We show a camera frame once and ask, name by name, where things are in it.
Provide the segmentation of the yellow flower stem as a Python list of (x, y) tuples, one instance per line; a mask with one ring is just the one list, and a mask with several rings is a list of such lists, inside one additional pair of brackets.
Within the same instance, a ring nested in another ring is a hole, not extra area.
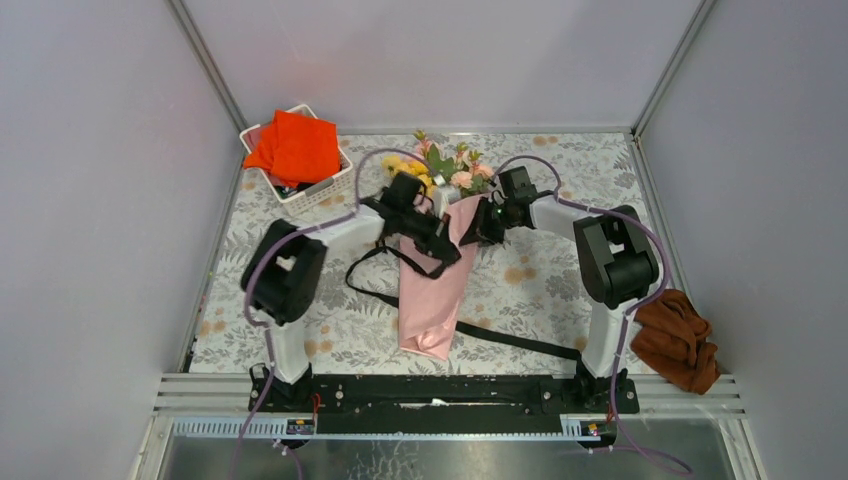
[(432, 198), (435, 192), (434, 175), (423, 162), (400, 154), (389, 154), (382, 158), (381, 167), (388, 177), (388, 183), (400, 173), (411, 174), (423, 183), (424, 195)]

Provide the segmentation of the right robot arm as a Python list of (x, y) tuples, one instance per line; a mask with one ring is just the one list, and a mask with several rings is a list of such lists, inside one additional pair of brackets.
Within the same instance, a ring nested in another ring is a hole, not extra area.
[(577, 350), (465, 322), (458, 323), (457, 329), (480, 340), (575, 362), (576, 372), (567, 390), (583, 410), (597, 412), (612, 400), (626, 379), (619, 356), (627, 311), (648, 296), (660, 277), (652, 233), (628, 205), (602, 209), (538, 190), (524, 167), (502, 167), (497, 177), (501, 198), (480, 202), (462, 244), (501, 243), (506, 231), (517, 227), (547, 231), (573, 241), (580, 278), (592, 300), (588, 341), (583, 350)]

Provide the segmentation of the pink flower stem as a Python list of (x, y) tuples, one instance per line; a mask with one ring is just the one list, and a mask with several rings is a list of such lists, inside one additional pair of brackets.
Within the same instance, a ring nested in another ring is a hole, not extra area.
[(438, 148), (437, 143), (432, 140), (425, 131), (421, 129), (416, 130), (413, 133), (413, 136), (417, 141), (416, 152), (420, 157), (424, 159), (427, 159), (429, 157), (431, 149)]

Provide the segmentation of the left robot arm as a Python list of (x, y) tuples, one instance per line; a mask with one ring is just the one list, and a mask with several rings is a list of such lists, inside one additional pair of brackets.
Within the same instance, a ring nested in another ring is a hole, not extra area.
[(363, 199), (352, 213), (338, 219), (304, 228), (277, 220), (268, 228), (241, 286), (246, 318), (266, 329), (269, 373), (264, 388), (285, 410), (299, 410), (309, 401), (312, 373), (300, 319), (315, 298), (329, 241), (372, 239), (382, 253), (388, 249), (386, 238), (401, 235), (436, 265), (426, 269), (402, 252), (396, 257), (428, 279), (439, 278), (460, 260), (450, 239), (447, 211), (458, 199), (458, 190), (441, 183), (427, 195), (423, 187), (418, 178), (399, 174), (380, 195)]

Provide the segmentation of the pink white rose stems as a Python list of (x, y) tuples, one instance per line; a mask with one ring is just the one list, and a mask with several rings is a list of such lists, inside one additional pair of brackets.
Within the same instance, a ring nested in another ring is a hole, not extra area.
[(455, 187), (462, 198), (490, 191), (494, 170), (482, 161), (483, 154), (467, 143), (460, 142), (450, 151), (430, 143), (423, 153), (432, 188)]

